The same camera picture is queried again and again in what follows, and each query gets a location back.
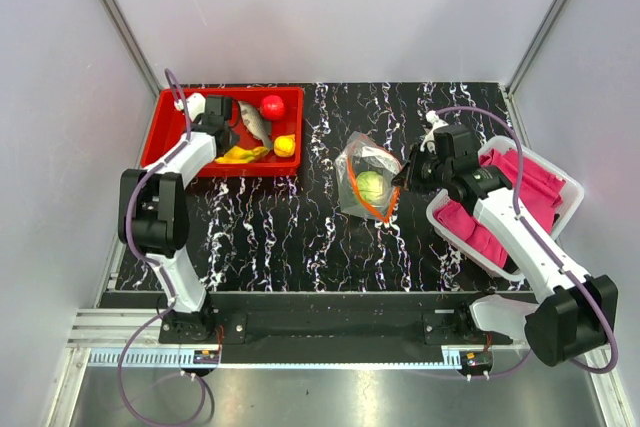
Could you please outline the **yellow fake banana bunch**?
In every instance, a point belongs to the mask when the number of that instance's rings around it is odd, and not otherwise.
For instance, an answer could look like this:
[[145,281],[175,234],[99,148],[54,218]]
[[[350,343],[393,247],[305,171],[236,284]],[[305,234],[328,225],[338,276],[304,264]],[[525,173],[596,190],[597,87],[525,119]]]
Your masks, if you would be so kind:
[[258,146],[252,149],[234,146],[224,155],[217,157],[214,162],[223,165],[248,164],[260,161],[269,153],[270,149],[265,146]]

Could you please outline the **green fake cabbage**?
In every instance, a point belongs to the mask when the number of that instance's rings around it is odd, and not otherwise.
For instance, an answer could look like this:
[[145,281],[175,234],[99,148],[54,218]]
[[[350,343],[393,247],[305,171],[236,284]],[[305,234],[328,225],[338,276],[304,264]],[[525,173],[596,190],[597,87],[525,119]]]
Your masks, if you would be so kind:
[[371,205],[380,205],[388,190],[384,176],[375,171],[361,172],[356,177],[356,186],[361,198]]

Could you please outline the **clear zip top bag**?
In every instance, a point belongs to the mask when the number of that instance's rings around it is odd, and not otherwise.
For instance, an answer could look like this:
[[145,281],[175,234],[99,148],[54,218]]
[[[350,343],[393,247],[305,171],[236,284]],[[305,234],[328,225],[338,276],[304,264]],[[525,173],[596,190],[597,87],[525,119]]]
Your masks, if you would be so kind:
[[338,204],[348,216],[388,223],[400,188],[392,184],[400,162],[361,132],[353,132],[334,161]]

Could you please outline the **grey fake fish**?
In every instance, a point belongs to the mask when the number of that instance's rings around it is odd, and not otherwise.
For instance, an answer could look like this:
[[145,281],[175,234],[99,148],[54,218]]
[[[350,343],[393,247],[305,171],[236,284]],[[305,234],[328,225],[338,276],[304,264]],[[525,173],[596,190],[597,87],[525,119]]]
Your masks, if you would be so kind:
[[258,109],[249,102],[239,100],[238,106],[241,120],[247,131],[254,139],[260,141],[266,149],[271,151],[273,149],[271,122],[263,118]]

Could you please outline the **red fake apple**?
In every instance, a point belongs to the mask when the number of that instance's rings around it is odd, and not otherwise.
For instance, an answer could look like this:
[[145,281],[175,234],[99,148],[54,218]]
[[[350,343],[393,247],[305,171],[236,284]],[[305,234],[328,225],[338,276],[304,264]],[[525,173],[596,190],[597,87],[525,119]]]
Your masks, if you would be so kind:
[[275,94],[265,96],[259,105],[260,115],[268,121],[282,120],[286,111],[283,98]]

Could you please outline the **yellow orange fake fruit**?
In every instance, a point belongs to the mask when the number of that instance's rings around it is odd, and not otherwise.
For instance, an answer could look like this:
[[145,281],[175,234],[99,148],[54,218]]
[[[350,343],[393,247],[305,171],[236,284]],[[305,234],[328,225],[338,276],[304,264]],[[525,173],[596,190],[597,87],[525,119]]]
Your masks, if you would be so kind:
[[296,152],[296,136],[294,134],[278,136],[273,142],[273,151],[279,158],[290,158]]

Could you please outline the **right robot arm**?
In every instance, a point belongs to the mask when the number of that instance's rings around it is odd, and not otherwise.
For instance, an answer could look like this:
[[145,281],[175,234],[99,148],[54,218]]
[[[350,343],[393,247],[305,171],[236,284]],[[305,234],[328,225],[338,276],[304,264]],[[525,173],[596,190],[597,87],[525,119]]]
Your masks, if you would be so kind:
[[554,242],[520,202],[519,182],[497,166],[481,166],[466,127],[434,127],[412,147],[392,183],[420,194],[439,189],[459,202],[496,237],[535,295],[534,303],[500,295],[475,300],[454,318],[460,340],[476,343],[488,332],[523,340],[550,367],[607,347],[608,363],[589,372],[605,374],[617,366],[618,287],[607,275],[591,275]]

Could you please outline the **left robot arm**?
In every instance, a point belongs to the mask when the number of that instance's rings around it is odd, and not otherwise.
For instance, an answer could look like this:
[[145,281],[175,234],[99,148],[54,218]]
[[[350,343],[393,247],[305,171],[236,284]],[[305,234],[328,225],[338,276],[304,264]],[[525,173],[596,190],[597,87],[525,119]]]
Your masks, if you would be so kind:
[[120,178],[119,240],[154,271],[169,309],[185,314],[181,331],[196,343],[214,335],[216,319],[202,310],[205,288],[186,248],[190,223],[185,188],[237,144],[233,107],[228,96],[205,97],[203,108],[186,116],[185,132],[173,147],[147,167],[125,170]]

